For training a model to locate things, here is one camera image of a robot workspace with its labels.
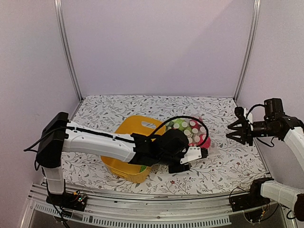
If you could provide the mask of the floral tablecloth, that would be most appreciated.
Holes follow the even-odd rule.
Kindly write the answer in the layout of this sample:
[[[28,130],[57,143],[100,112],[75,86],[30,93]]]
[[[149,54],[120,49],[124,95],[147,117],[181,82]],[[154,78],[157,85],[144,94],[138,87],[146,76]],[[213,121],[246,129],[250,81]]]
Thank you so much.
[[[236,119],[231,98],[146,95],[93,95],[84,99],[73,120],[81,125],[114,132],[133,115],[165,121],[178,115],[201,117],[218,150],[216,156],[194,161],[191,170],[169,174],[153,166],[143,183],[131,183],[111,174],[100,157],[68,152],[62,155],[68,185],[156,195],[217,194],[249,189],[253,180],[267,177],[255,146],[226,138],[227,126]]]

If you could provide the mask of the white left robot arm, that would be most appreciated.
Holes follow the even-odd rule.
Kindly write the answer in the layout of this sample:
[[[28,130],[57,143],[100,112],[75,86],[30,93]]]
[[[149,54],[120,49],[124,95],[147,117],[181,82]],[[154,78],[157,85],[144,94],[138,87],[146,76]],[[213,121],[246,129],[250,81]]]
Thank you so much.
[[[43,129],[41,138],[24,151],[38,147],[36,162],[44,172],[47,190],[60,206],[71,201],[65,192],[62,152],[94,154],[140,166],[162,164],[168,166],[169,173],[188,171],[190,164],[183,161],[190,151],[187,137],[176,129],[164,131],[162,123],[153,122],[151,128],[144,122],[136,120],[120,133],[109,133],[79,125],[60,112]]]

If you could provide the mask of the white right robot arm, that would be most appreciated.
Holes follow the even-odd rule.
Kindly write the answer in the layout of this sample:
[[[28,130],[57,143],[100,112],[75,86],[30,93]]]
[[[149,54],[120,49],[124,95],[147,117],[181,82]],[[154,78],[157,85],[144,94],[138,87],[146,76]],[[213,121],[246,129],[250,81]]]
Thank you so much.
[[[270,204],[287,210],[285,218],[304,220],[304,123],[285,113],[280,98],[270,98],[251,108],[237,106],[235,122],[228,126],[227,138],[246,146],[256,146],[269,174],[250,181],[248,190],[235,187],[229,193],[233,212],[260,208],[251,222],[268,218]]]

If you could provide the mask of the green toy apple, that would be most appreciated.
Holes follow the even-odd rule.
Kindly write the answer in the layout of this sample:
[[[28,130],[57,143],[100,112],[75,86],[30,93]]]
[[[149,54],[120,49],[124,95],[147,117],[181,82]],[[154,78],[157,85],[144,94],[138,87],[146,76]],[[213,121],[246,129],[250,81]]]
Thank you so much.
[[[184,119],[175,119],[166,124],[166,130],[178,129],[180,131],[189,130],[190,126]]]

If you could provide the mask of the left aluminium frame post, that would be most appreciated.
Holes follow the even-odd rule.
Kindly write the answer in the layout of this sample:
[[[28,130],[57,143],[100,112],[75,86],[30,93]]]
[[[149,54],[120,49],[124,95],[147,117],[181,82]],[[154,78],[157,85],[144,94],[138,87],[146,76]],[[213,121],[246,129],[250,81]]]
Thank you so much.
[[[81,102],[83,100],[83,95],[81,93],[80,84],[79,84],[79,81],[76,76],[73,58],[72,58],[71,50],[69,47],[67,31],[66,31],[65,21],[64,21],[64,13],[63,13],[63,8],[62,8],[62,1],[54,0],[54,6],[55,6],[55,13],[56,13],[57,24],[58,24],[58,29],[59,29],[59,35],[60,35],[61,42],[62,42],[62,47],[63,47],[65,59],[66,59],[67,68],[69,71],[69,75],[71,78],[71,82],[72,82],[76,97],[77,97],[78,101]]]

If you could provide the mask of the red toy apple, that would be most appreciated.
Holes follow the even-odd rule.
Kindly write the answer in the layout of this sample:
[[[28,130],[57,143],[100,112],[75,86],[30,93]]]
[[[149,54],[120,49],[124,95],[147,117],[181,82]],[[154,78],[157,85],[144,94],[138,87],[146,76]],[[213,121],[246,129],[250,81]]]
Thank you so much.
[[[205,134],[200,135],[199,143],[202,143],[205,140],[205,138],[206,138]],[[210,145],[211,145],[211,139],[210,139],[210,137],[208,137],[207,140],[205,141],[205,143],[200,146],[200,148],[208,149],[210,147]]]

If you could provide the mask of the green toy cucumber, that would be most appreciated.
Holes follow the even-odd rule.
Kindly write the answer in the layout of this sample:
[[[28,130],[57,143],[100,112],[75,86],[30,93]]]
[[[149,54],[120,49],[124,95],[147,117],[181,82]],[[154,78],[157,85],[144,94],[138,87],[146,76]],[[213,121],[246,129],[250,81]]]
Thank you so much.
[[[143,171],[145,171],[147,169],[147,167],[146,166],[141,166],[141,168],[140,168],[140,172],[143,172]]]

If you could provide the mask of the aluminium frame post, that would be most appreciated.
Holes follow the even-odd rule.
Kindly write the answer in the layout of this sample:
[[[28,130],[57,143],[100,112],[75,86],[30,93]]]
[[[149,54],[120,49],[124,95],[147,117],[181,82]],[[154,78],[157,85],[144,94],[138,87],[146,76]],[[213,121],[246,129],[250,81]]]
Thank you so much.
[[[240,94],[241,94],[243,84],[244,84],[244,81],[246,78],[247,69],[249,66],[252,50],[254,47],[254,42],[255,42],[255,37],[256,37],[257,27],[258,27],[258,21],[259,21],[260,7],[261,7],[261,0],[254,0],[249,36],[248,36],[248,40],[247,40],[247,46],[246,46],[245,55],[243,58],[243,63],[242,63],[242,67],[240,70],[239,78],[237,81],[237,86],[236,86],[234,96],[233,96],[233,99],[236,103],[238,102],[238,100],[240,98]]]
[[[67,31],[66,31],[65,21],[64,21],[64,13],[63,13],[63,8],[62,8],[62,1],[54,0],[54,6],[55,6],[55,13],[56,13],[57,24],[58,24],[58,29],[59,29],[59,35],[60,35],[61,42],[62,42],[62,47],[63,47],[65,59],[66,59],[67,68],[69,71],[69,75],[71,78],[71,82],[72,82],[76,97],[77,97],[78,101],[81,102],[83,100],[83,95],[81,93],[80,84],[79,84],[79,81],[76,76],[73,58],[72,58],[71,50],[69,47]]]

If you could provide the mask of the clear zip top bag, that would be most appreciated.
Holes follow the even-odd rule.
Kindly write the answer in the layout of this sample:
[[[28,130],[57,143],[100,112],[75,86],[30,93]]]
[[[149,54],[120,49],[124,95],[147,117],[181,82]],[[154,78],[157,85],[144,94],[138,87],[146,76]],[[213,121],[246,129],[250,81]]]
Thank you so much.
[[[220,155],[217,144],[214,140],[207,137],[206,129],[196,120],[189,118],[176,118],[165,124],[166,131],[170,129],[178,129],[182,131],[188,138],[189,146],[199,146],[202,149],[202,158],[214,157]]]

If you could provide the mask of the right aluminium frame post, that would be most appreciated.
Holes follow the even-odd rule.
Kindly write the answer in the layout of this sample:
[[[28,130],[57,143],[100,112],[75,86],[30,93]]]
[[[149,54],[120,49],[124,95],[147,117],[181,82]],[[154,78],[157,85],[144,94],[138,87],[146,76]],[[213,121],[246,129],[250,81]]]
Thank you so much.
[[[243,63],[242,63],[242,67],[240,70],[239,78],[237,81],[237,86],[236,86],[234,96],[233,96],[233,99],[236,103],[238,102],[238,100],[240,98],[240,94],[241,94],[243,84],[244,84],[244,81],[246,78],[247,69],[249,66],[252,50],[254,47],[254,42],[255,42],[255,37],[256,37],[257,27],[258,27],[258,21],[259,21],[260,7],[261,7],[261,0],[254,0],[249,36],[248,36],[248,40],[247,40],[247,46],[246,46],[245,55],[243,58]]]

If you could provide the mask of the yellow plastic basket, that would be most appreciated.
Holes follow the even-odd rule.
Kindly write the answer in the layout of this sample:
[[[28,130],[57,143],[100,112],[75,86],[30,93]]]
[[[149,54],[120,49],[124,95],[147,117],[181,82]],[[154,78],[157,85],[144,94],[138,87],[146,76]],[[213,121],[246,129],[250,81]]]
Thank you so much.
[[[145,136],[150,135],[159,125],[161,121],[139,115],[133,115],[126,118],[117,128],[115,133],[132,134],[138,133]],[[132,183],[143,183],[151,172],[151,167],[140,172],[140,165],[128,164],[118,159],[101,157],[102,162],[108,171]]]

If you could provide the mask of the red toy tomato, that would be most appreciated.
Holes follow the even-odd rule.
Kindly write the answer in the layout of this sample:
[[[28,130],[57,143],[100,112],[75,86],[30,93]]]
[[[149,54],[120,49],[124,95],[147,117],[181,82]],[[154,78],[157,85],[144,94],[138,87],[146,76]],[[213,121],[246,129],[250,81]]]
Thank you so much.
[[[197,121],[195,120],[190,120],[189,121],[189,126],[191,129],[192,133],[192,142],[194,144],[200,144],[200,135],[205,134],[206,135],[206,130],[205,128]]]

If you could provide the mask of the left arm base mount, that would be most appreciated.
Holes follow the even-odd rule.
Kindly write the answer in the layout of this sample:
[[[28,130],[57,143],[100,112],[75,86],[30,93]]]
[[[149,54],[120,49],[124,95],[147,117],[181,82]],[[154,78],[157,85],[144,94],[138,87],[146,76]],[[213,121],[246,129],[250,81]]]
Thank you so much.
[[[74,193],[64,192],[63,194],[49,193],[46,202],[63,209],[71,209],[84,212],[87,205],[87,194],[76,191]]]

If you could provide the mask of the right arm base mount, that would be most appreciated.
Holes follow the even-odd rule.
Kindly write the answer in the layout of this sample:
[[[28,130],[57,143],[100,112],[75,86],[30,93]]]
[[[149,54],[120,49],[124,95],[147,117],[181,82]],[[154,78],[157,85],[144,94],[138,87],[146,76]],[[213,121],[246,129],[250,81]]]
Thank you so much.
[[[261,207],[261,210],[258,212],[247,212],[245,219],[250,223],[259,223],[263,220],[267,211],[270,207],[270,199],[265,198],[261,195],[262,184],[266,181],[273,181],[273,178],[259,178],[253,180],[248,191],[236,187],[234,188],[229,195],[229,203],[232,207],[232,211],[241,211],[247,209],[253,209],[256,207]],[[232,196],[234,190],[241,190],[244,192],[243,195]]]

